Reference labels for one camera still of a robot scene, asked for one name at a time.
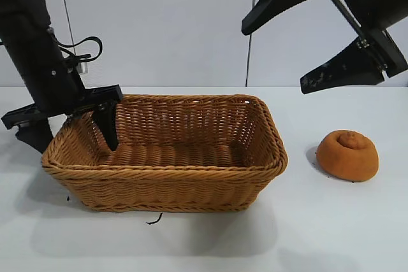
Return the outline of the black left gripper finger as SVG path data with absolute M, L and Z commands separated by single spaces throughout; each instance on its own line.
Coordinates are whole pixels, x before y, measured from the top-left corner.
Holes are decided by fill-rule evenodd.
M 15 137 L 41 154 L 54 138 L 47 118 L 19 125 Z
M 105 142 L 111 151 L 116 151 L 119 145 L 115 125 L 116 105 L 117 103 L 115 101 L 108 101 L 100 104 L 92 114 L 93 122 L 101 131 Z

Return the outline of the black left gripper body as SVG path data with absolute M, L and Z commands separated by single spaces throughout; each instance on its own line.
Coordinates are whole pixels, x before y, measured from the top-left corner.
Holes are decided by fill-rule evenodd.
M 23 122 L 94 111 L 100 104 L 122 100 L 118 85 L 85 88 L 77 66 L 96 60 L 76 55 L 60 43 L 52 29 L 3 36 L 2 44 L 24 81 L 34 104 L 3 117 L 7 129 Z

